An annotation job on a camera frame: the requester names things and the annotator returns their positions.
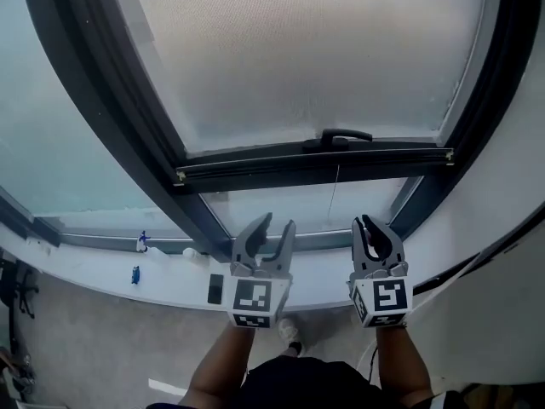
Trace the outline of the person's black clothing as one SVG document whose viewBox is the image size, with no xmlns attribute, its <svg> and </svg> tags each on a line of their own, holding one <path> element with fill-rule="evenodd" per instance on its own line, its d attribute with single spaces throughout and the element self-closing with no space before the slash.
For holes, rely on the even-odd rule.
<svg viewBox="0 0 545 409">
<path fill-rule="evenodd" d="M 280 355 L 248 373 L 222 409 L 407 409 L 342 361 Z"/>
</svg>

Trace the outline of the white partition panel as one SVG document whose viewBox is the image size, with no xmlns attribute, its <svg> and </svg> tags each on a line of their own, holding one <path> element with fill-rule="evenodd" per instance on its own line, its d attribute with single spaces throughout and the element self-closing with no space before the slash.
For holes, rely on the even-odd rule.
<svg viewBox="0 0 545 409">
<path fill-rule="evenodd" d="M 545 382 L 545 202 L 415 290 L 410 335 L 436 382 Z"/>
</svg>

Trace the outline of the person's left forearm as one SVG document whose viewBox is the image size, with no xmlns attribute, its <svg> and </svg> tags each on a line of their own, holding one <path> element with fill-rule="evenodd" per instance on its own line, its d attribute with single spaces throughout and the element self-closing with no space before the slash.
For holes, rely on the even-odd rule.
<svg viewBox="0 0 545 409">
<path fill-rule="evenodd" d="M 192 409 L 223 409 L 243 382 L 255 330 L 227 324 L 192 375 L 180 401 Z"/>
</svg>

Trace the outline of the clear spray bottle blue trigger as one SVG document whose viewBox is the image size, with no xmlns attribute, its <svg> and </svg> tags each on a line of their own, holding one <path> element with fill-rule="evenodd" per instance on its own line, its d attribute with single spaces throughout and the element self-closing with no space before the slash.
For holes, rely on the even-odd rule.
<svg viewBox="0 0 545 409">
<path fill-rule="evenodd" d="M 136 240 L 136 251 L 144 254 L 148 259 L 153 260 L 154 262 L 163 262 L 167 255 L 165 255 L 157 247 L 149 246 L 149 239 L 150 237 L 146 235 L 146 231 L 142 230 L 138 239 Z"/>
</svg>

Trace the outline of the person's white shoe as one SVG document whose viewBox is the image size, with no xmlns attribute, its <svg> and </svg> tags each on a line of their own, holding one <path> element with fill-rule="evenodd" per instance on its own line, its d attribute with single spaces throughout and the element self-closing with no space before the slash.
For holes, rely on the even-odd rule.
<svg viewBox="0 0 545 409">
<path fill-rule="evenodd" d="M 278 322 L 278 333 L 287 346 L 301 341 L 296 323 L 289 317 L 284 317 Z"/>
</svg>

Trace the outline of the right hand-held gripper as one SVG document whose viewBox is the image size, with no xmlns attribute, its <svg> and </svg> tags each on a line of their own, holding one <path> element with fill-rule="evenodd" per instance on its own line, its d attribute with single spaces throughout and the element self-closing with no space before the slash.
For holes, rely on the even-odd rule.
<svg viewBox="0 0 545 409">
<path fill-rule="evenodd" d="M 403 325 L 412 311 L 413 294 L 406 283 L 401 238 L 385 222 L 362 215 L 353 220 L 352 239 L 354 273 L 347 283 L 361 325 Z"/>
</svg>

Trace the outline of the white floor tape strip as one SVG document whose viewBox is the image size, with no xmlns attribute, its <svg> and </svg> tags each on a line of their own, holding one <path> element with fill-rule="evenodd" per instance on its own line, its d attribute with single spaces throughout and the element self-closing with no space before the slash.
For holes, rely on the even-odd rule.
<svg viewBox="0 0 545 409">
<path fill-rule="evenodd" d="M 154 389 L 156 391 L 159 391 L 165 394 L 179 396 L 179 397 L 184 397 L 187 392 L 187 389 L 176 387 L 174 385 L 163 383 L 151 378 L 148 379 L 148 387 L 150 389 Z"/>
</svg>

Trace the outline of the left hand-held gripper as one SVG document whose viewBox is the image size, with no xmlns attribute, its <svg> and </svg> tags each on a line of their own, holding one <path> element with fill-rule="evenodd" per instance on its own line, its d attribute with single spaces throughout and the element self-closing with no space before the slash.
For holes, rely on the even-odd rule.
<svg viewBox="0 0 545 409">
<path fill-rule="evenodd" d="M 227 278 L 227 312 L 237 327 L 269 329 L 280 318 L 292 285 L 290 263 L 295 243 L 296 224 L 284 227 L 275 253 L 263 257 L 257 266 L 256 255 L 267 242 L 272 212 L 257 217 L 242 230 L 232 245 L 231 275 Z"/>
</svg>

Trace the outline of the small white bottle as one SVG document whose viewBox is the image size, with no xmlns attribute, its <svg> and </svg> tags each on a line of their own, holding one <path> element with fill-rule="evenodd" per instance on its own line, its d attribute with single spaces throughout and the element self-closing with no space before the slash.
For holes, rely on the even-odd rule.
<svg viewBox="0 0 545 409">
<path fill-rule="evenodd" d="M 209 265 L 209 256 L 206 254 L 202 254 L 193 248 L 187 247 L 182 252 L 182 255 L 184 256 L 185 259 L 187 259 L 192 264 L 201 265 L 201 266 Z"/>
</svg>

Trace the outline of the dark window frame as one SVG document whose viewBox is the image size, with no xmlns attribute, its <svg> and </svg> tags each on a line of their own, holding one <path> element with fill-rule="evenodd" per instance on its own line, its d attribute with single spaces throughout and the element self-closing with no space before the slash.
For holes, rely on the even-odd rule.
<svg viewBox="0 0 545 409">
<path fill-rule="evenodd" d="M 272 212 L 266 252 L 296 224 L 299 252 L 347 248 L 367 214 L 409 238 L 474 165 L 507 114 L 536 45 L 543 0 L 499 0 L 490 46 L 456 126 L 452 170 L 177 191 L 175 155 L 118 0 L 0 0 L 0 221 L 22 239 L 127 251 L 142 230 L 161 251 L 226 262 Z"/>
</svg>

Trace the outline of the black phone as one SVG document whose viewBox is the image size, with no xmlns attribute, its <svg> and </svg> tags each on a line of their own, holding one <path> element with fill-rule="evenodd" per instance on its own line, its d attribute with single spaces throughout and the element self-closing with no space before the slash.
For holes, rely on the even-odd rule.
<svg viewBox="0 0 545 409">
<path fill-rule="evenodd" d="M 223 274 L 211 274 L 209 277 L 209 288 L 207 303 L 213 305 L 222 304 L 222 294 L 224 286 L 224 275 Z"/>
</svg>

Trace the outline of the person's right forearm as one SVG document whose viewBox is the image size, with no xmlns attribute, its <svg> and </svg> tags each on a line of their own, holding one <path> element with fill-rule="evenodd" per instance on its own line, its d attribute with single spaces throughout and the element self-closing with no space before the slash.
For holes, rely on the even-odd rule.
<svg viewBox="0 0 545 409">
<path fill-rule="evenodd" d="M 427 367 L 405 327 L 376 330 L 381 388 L 407 408 L 433 398 Z"/>
</svg>

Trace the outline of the black office chair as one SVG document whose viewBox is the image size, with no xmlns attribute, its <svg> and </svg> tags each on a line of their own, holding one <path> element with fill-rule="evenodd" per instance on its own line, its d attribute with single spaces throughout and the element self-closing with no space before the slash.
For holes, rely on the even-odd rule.
<svg viewBox="0 0 545 409">
<path fill-rule="evenodd" d="M 19 311 L 34 320 L 35 314 L 31 311 L 28 294 L 30 292 L 38 294 L 39 287 L 30 282 L 33 272 L 30 268 L 26 268 L 19 278 L 19 270 L 23 262 L 17 258 L 9 260 L 5 255 L 5 250 L 0 248 L 0 303 L 12 308 L 15 300 L 18 300 Z"/>
</svg>

